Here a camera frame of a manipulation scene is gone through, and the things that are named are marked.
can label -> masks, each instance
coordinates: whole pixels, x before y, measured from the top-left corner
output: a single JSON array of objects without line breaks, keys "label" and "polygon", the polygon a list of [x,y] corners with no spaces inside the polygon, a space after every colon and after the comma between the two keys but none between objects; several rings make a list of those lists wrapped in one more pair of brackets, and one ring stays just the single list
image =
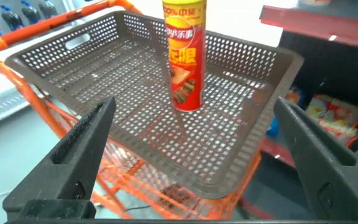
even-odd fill
[{"label": "can label", "polygon": [[206,1],[163,3],[173,105],[193,111],[202,105]]}]

perforated basket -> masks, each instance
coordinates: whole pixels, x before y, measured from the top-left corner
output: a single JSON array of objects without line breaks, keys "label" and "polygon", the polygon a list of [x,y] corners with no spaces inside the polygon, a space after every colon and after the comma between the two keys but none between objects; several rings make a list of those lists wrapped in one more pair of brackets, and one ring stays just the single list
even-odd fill
[{"label": "perforated basket", "polygon": [[[72,49],[66,43],[89,35]],[[110,136],[202,198],[242,179],[303,60],[284,50],[207,32],[204,104],[173,108],[160,19],[116,11],[24,49],[6,64],[80,115],[114,95]]]}]

floor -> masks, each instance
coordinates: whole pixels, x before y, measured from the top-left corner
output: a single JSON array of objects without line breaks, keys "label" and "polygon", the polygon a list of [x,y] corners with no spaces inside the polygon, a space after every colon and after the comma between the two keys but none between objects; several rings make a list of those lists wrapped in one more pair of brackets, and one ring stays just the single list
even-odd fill
[{"label": "floor", "polygon": [[[0,122],[0,223],[6,221],[3,199],[57,142],[56,135],[31,108]],[[145,205],[125,193],[120,193],[119,198],[127,208]],[[296,171],[268,155],[263,156],[244,198],[274,218],[313,218],[307,209]],[[136,218],[161,218],[150,208],[129,213]],[[98,208],[96,218],[118,216],[105,208]],[[245,216],[241,209],[232,216],[235,220],[242,218]]]}]

